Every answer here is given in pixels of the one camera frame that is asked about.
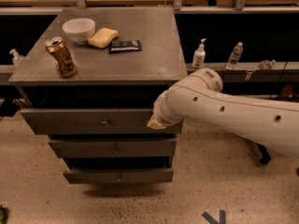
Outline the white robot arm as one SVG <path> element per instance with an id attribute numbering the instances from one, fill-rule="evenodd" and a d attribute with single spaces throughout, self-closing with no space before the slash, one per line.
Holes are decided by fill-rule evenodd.
<path id="1" fill-rule="evenodd" d="M 233 96 L 221 77 L 199 69 L 164 91 L 154 102 L 148 126 L 159 130 L 183 119 L 222 128 L 285 155 L 299 157 L 299 104 Z"/>

